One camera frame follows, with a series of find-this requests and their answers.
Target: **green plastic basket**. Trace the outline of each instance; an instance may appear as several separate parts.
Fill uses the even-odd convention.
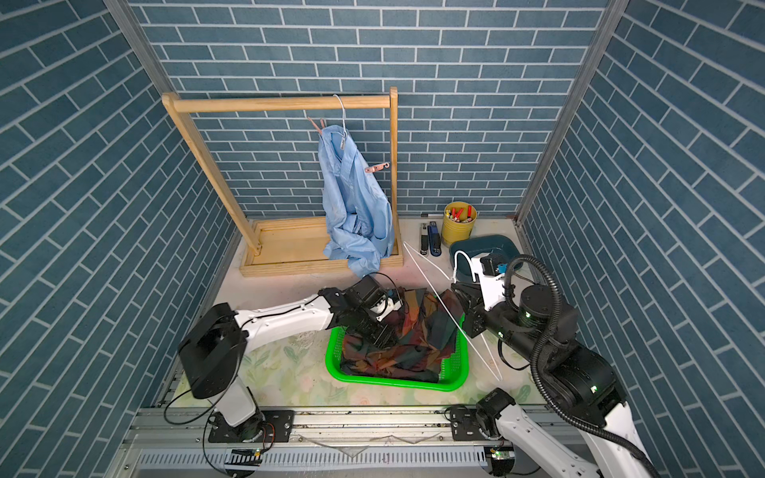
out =
[[[460,319],[460,324],[462,324],[463,320],[465,320],[464,315]],[[441,361],[441,372],[438,374],[438,383],[347,375],[340,370],[340,358],[343,355],[343,337],[345,337],[345,327],[335,327],[332,329],[330,343],[327,346],[327,357],[325,359],[327,371],[335,379],[338,379],[341,382],[453,392],[465,383],[467,374],[470,371],[470,364],[467,361],[467,339],[465,339],[465,335],[457,332],[457,345],[454,353]]]

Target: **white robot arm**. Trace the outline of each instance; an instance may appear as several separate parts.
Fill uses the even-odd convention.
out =
[[[480,259],[476,258],[473,264],[476,276],[481,275]],[[541,328],[539,324],[536,328],[532,326],[534,320],[543,318],[544,314],[538,312],[549,305],[546,302],[549,298],[545,296],[549,292],[527,288],[522,293],[521,308],[509,310],[504,287],[497,287],[498,278],[490,273],[483,275],[486,277],[481,278],[480,285],[452,286],[465,310],[466,333],[475,337],[483,330],[490,330],[522,356],[534,359],[532,348]],[[296,333],[338,326],[355,330],[381,348],[390,346],[395,342],[396,333],[380,321],[400,307],[398,291],[382,289],[370,276],[344,291],[325,288],[301,301],[267,309],[232,311],[228,304],[218,304],[192,328],[178,347],[178,353],[194,396],[209,399],[241,441],[250,441],[263,422],[252,393],[237,377],[244,353]],[[602,357],[574,340],[576,316],[572,308],[563,307],[564,320],[560,325],[563,334],[570,335],[568,341],[555,341],[557,348],[546,352],[552,365],[545,368],[546,385],[543,386],[555,388],[556,400],[568,400],[568,410],[600,423],[600,429],[628,440],[644,452],[615,374]],[[516,317],[528,320],[519,324]],[[580,430],[597,465],[587,462],[529,419],[501,389],[495,389],[478,402],[475,416],[486,436],[501,436],[523,449],[553,477],[656,476],[633,457],[634,450],[630,452],[624,446]]]
[[[394,344],[396,331],[381,323],[401,307],[397,291],[387,291],[367,275],[341,291],[325,288],[300,301],[253,311],[213,306],[178,346],[195,398],[210,400],[243,439],[257,430],[262,414],[238,378],[245,353],[296,333],[349,327],[378,347]]]

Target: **wooden rod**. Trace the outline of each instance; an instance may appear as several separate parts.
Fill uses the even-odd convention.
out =
[[[396,181],[398,180],[399,159],[399,89],[390,88],[390,197],[393,213],[398,213],[398,198]]]
[[[345,109],[389,108],[390,96],[341,96]],[[213,113],[232,111],[288,111],[295,109],[340,109],[333,96],[302,98],[228,98],[179,99],[174,102],[179,113]]]
[[[181,102],[179,98],[177,93],[165,93],[162,95],[162,104],[173,119],[173,122],[175,122],[181,136],[186,140],[186,144],[197,159],[197,163],[202,167],[202,171],[204,171],[213,189],[218,193],[218,197],[220,197],[229,215],[231,215],[236,227],[239,228],[242,236],[244,236],[247,245],[252,249],[252,254],[259,255],[262,248],[260,241],[255,231],[252,230],[242,208],[239,207],[239,203],[236,202],[236,198],[226,183],[226,178],[220,173],[220,169],[210,154],[210,150],[207,149],[202,135],[199,133],[189,114],[179,112],[175,108],[175,105]]]

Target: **light blue shirt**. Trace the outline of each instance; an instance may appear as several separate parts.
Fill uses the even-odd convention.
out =
[[[340,126],[321,130],[319,163],[330,235],[324,255],[348,259],[348,267],[359,277],[377,272],[380,259],[391,255],[396,238],[388,198],[374,174],[364,172],[368,166],[364,156]]]

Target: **crumpled fabric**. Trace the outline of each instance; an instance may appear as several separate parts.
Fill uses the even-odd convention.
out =
[[[441,299],[455,318],[462,316],[454,292],[446,290]],[[427,289],[406,291],[402,308],[382,320],[396,328],[396,345],[378,349],[363,337],[346,333],[340,370],[347,375],[438,383],[441,361],[454,353],[458,334],[438,299]]]
[[[345,136],[345,148],[340,144]],[[321,130],[319,163],[324,176],[322,205],[327,214],[329,259],[348,259],[359,277],[377,272],[380,260],[393,251],[393,215],[390,202],[350,134],[340,126]]]

